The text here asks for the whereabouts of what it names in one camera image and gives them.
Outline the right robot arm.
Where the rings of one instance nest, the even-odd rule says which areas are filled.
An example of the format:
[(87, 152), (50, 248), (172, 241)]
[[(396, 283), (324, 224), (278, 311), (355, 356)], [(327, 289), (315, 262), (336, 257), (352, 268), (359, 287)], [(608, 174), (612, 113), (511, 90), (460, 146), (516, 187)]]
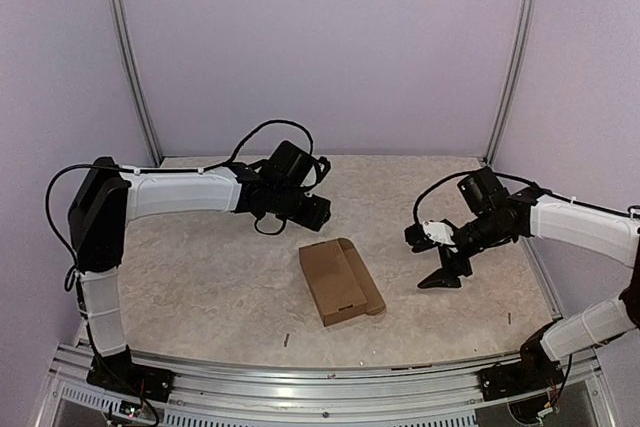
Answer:
[(539, 238), (580, 247), (631, 269), (629, 285), (616, 297), (539, 329), (520, 348), (511, 380), (535, 389), (551, 366), (585, 348), (606, 344), (639, 326), (639, 210), (625, 213), (562, 197), (527, 180), (511, 193), (506, 176), (489, 167), (453, 174), (474, 220), (461, 227), (449, 220), (415, 218), (404, 237), (415, 253), (436, 249), (441, 266), (419, 288), (458, 288), (472, 273), (470, 260), (486, 250)]

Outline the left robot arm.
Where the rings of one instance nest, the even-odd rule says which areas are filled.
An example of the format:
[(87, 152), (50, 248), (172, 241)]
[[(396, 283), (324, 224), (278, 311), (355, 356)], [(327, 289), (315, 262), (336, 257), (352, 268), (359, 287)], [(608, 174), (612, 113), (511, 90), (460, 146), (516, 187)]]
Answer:
[(290, 141), (251, 164), (230, 159), (206, 167), (141, 169), (101, 157), (88, 166), (68, 222), (80, 312), (102, 377), (121, 392), (140, 381), (125, 339), (118, 288), (130, 222), (209, 211), (250, 214), (256, 222), (273, 215), (283, 224), (318, 232), (330, 218), (331, 203), (311, 191), (330, 169), (327, 158)]

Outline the brown cardboard box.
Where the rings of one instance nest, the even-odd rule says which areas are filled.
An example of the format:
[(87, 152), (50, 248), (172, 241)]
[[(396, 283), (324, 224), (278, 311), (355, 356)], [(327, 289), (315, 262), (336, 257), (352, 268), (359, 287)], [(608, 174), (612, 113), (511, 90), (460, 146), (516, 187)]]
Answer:
[(386, 310), (382, 294), (351, 240), (341, 237), (303, 246), (298, 256), (324, 327)]

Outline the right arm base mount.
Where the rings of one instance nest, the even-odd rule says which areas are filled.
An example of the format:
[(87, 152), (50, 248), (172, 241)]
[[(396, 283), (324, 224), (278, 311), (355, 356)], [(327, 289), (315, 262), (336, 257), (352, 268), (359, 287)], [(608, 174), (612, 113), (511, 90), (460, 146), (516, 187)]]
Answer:
[(496, 363), (477, 373), (485, 402), (528, 394), (541, 389), (559, 386), (565, 378), (558, 363), (552, 363), (541, 371), (526, 369), (523, 361), (509, 364)]

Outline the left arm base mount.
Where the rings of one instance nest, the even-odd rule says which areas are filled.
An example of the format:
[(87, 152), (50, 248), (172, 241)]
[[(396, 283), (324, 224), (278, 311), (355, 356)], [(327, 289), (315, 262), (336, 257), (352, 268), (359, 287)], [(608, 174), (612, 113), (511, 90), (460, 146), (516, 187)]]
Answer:
[(108, 391), (166, 403), (174, 378), (175, 374), (168, 369), (132, 364), (124, 373), (113, 374), (93, 363), (86, 380)]

